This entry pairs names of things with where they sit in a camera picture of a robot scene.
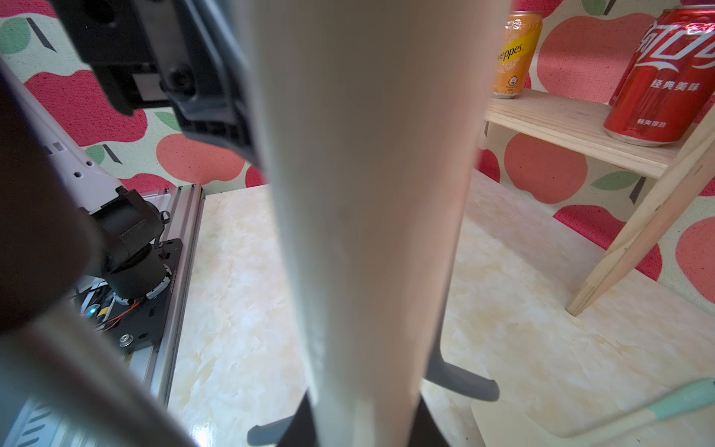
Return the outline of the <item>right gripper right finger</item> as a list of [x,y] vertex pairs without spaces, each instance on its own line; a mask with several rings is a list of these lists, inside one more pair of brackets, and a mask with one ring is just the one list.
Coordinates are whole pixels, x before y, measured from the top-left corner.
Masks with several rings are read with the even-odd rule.
[[413,447],[449,447],[423,398],[413,419]]

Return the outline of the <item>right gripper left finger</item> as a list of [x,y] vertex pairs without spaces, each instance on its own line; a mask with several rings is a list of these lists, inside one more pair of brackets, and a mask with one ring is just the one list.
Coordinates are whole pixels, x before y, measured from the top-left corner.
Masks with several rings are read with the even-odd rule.
[[307,393],[303,396],[292,421],[277,443],[277,447],[317,447],[312,409]]

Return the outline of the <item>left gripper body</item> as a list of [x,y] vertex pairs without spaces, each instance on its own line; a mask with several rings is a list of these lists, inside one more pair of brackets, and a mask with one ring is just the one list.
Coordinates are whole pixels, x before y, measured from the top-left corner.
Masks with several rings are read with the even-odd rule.
[[169,107],[189,139],[254,164],[244,53],[227,1],[54,1],[80,59],[122,115]]

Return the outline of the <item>white utensil rack stand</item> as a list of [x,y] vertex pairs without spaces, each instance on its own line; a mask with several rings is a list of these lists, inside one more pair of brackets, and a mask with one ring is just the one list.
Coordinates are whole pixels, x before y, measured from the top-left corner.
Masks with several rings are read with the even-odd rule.
[[404,446],[506,1],[234,1],[318,443]]

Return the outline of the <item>white spatula mint handle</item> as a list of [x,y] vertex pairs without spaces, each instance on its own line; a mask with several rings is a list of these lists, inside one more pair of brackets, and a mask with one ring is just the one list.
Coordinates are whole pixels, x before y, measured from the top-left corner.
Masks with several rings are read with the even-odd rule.
[[567,438],[547,432],[508,403],[475,400],[471,411],[487,446],[601,446],[639,428],[699,411],[713,403],[714,380],[702,379],[680,387],[642,409]]

